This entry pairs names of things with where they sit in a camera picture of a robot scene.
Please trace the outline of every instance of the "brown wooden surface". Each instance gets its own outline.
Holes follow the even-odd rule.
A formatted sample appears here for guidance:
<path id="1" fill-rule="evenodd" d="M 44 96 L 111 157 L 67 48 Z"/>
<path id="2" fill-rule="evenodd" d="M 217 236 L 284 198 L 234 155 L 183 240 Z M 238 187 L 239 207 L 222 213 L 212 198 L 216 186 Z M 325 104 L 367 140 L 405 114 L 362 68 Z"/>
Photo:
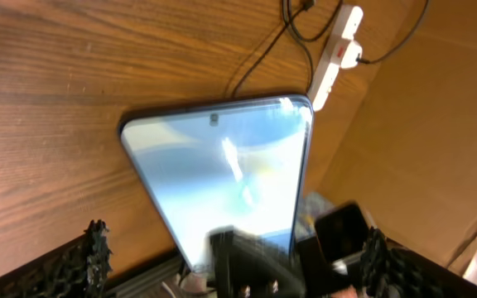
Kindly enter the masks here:
<path id="1" fill-rule="evenodd" d="M 477 229 L 477 3 L 432 1 L 381 66 L 319 190 L 358 200 L 389 237 L 443 265 Z"/>
<path id="2" fill-rule="evenodd" d="M 356 3 L 365 14 L 359 41 L 379 55 L 411 1 Z M 302 14 L 303 34 L 334 7 L 319 1 Z M 111 228 L 115 274 L 172 248 L 118 121 L 138 107 L 225 100 L 229 80 L 253 63 L 233 78 L 242 60 L 273 38 L 279 13 L 278 1 L 262 0 L 0 0 L 0 276 L 81 235 L 91 219 Z M 316 61 L 323 44 L 311 45 Z M 343 72 L 316 114 L 307 191 L 376 70 Z M 286 35 L 239 93 L 303 93 L 306 81 L 305 56 Z"/>

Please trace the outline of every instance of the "power strip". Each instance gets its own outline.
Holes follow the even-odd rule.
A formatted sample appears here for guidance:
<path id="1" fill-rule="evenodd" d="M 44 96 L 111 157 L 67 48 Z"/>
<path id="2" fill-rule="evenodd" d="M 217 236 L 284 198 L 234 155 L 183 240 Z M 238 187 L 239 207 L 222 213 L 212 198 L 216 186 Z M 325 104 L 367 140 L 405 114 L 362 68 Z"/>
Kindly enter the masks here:
<path id="1" fill-rule="evenodd" d="M 341 7 L 336 17 L 335 26 L 308 91 L 315 112 L 325 105 L 340 69 L 353 68 L 358 64 L 356 60 L 362 55 L 362 47 L 354 40 L 354 34 L 362 17 L 364 17 L 362 8 L 348 4 Z"/>

